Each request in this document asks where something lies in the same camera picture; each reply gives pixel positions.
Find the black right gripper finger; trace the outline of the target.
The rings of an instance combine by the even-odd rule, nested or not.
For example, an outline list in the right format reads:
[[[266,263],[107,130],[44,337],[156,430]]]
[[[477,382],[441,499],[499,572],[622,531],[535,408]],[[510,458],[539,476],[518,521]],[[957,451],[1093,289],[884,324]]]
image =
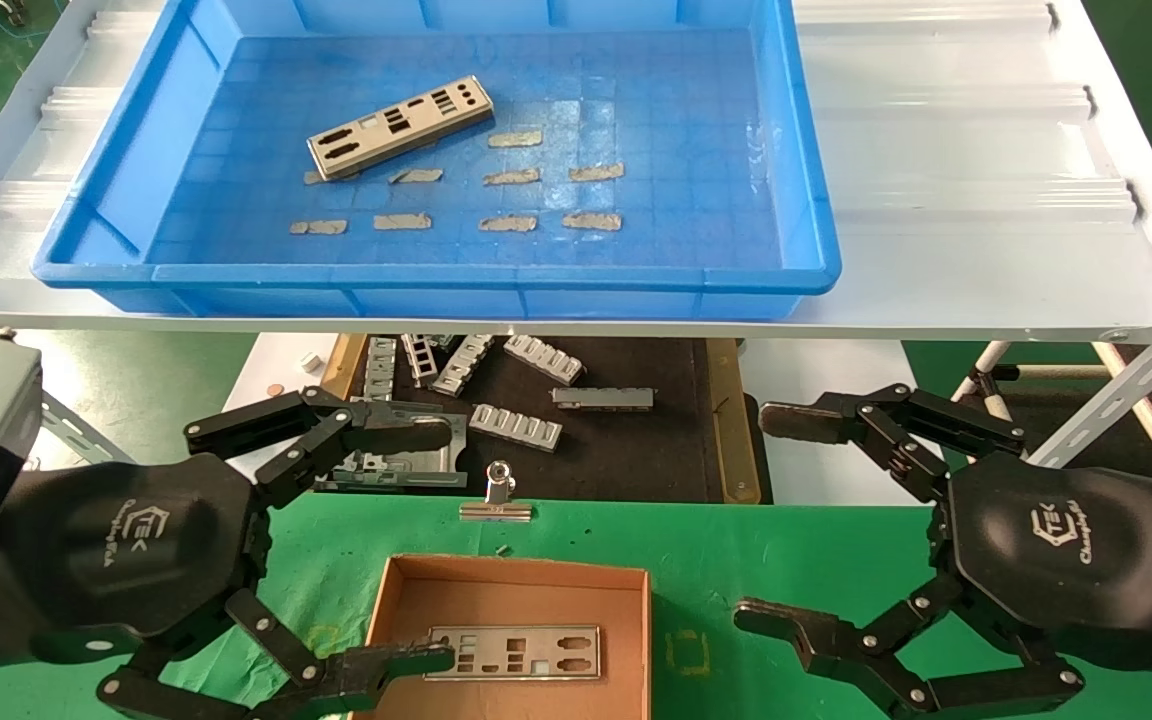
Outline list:
[[[952,612],[963,609],[963,583],[937,575],[905,600],[855,626],[828,612],[746,597],[733,611],[744,632],[791,644],[806,673],[855,687],[888,719],[1001,719],[1056,710],[1083,691],[1079,670],[1025,634],[1005,634],[1020,666],[920,679],[899,652]]]
[[[941,501],[948,465],[925,442],[969,457],[1021,456],[1024,430],[948,397],[892,384],[867,395],[826,392],[814,404],[760,406],[764,434],[819,445],[854,445],[918,501]]]

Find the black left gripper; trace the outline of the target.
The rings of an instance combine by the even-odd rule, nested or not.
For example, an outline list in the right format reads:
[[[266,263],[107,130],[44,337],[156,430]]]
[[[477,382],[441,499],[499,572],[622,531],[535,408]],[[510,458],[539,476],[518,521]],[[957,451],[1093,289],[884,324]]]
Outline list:
[[[131,719],[369,712],[393,680],[450,669],[453,647],[439,642],[320,659],[251,591],[268,556],[268,507],[283,509],[356,452],[439,450],[450,429],[310,386],[192,420],[184,438],[198,456],[177,464],[20,475],[0,507],[0,667],[134,652],[96,689],[97,700]],[[285,441],[255,471],[255,487],[223,462]],[[169,655],[185,659],[232,624],[288,675],[268,700],[247,707],[161,682]]]

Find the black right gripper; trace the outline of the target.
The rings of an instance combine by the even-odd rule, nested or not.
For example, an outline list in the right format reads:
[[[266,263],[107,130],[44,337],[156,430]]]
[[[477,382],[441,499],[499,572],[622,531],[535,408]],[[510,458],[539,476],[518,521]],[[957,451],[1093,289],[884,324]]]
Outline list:
[[[1152,478],[991,455],[952,475],[941,511],[957,615],[993,647],[1152,673]]]

